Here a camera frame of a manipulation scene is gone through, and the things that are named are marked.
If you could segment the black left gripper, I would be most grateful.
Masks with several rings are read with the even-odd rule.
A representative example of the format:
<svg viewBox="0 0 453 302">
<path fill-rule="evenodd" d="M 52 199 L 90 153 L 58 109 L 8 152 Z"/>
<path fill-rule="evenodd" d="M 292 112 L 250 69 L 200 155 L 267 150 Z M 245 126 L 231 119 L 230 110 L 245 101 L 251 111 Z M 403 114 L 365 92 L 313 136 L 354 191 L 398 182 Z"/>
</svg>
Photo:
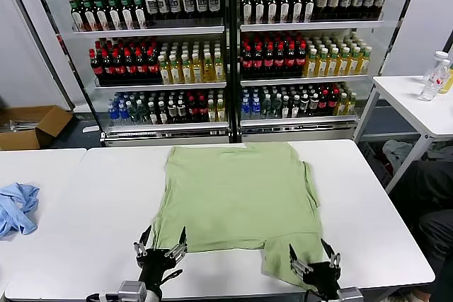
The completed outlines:
<svg viewBox="0 0 453 302">
<path fill-rule="evenodd" d="M 152 225 L 141 234 L 139 240 L 134 242 L 133 247 L 137 255 L 137 264 L 142 269 L 139 281 L 143 282 L 148 291 L 161 295 L 161 285 L 169 279 L 174 279 L 183 273 L 182 269 L 170 273 L 164 277 L 164 273 L 176 267 L 175 258 L 183 258 L 187 253 L 187 235 L 184 226 L 178 243 L 169 249 L 146 249 Z"/>
</svg>

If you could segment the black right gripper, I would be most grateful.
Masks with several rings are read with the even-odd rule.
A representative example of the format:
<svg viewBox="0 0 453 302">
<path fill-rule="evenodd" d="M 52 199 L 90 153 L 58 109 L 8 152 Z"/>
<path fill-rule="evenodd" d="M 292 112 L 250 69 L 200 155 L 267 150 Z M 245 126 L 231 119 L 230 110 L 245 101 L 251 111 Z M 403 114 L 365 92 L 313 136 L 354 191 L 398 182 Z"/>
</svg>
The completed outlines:
<svg viewBox="0 0 453 302">
<path fill-rule="evenodd" d="M 296 252 L 289 244 L 289 265 L 290 269 L 297 276 L 303 276 L 305 284 L 314 286 L 320 298 L 338 298 L 340 278 L 340 253 L 335 252 L 331 245 L 324 239 L 321 244 L 329 258 L 329 262 L 318 262 L 308 265 L 298 259 Z"/>
</svg>

